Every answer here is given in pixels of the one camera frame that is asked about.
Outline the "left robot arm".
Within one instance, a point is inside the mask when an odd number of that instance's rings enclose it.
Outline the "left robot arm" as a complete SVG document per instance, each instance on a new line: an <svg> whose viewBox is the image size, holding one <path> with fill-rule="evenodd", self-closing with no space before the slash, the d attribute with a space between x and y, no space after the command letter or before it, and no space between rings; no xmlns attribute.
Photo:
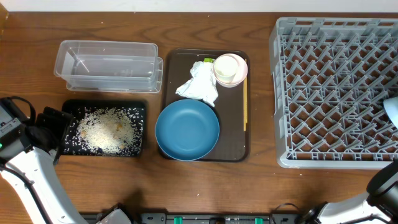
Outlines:
<svg viewBox="0 0 398 224"><path fill-rule="evenodd" d="M16 191L33 223L86 223L62 187L54 165L71 116L33 107L26 116L16 96L1 98L1 177Z"/></svg>

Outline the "light blue bowl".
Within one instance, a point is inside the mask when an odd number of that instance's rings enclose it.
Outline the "light blue bowl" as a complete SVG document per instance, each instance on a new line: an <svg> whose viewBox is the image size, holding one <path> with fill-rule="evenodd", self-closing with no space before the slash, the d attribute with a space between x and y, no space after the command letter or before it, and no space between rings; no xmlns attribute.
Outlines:
<svg viewBox="0 0 398 224"><path fill-rule="evenodd" d="M385 99L383 106L390 121L398 128L398 97Z"/></svg>

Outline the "cream white cup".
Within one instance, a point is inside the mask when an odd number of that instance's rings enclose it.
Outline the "cream white cup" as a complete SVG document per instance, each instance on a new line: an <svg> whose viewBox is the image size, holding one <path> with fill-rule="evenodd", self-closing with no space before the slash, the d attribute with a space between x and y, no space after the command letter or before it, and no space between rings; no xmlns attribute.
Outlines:
<svg viewBox="0 0 398 224"><path fill-rule="evenodd" d="M213 68L218 80L231 83L238 70L238 61L229 55L222 55L215 60Z"/></svg>

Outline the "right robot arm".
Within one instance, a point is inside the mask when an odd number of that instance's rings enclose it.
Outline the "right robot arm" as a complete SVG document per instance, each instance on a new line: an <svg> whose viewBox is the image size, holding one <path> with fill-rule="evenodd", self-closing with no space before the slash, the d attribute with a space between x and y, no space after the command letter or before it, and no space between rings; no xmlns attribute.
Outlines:
<svg viewBox="0 0 398 224"><path fill-rule="evenodd" d="M397 224L397 160L370 180L365 193L340 202L325 202L295 223Z"/></svg>

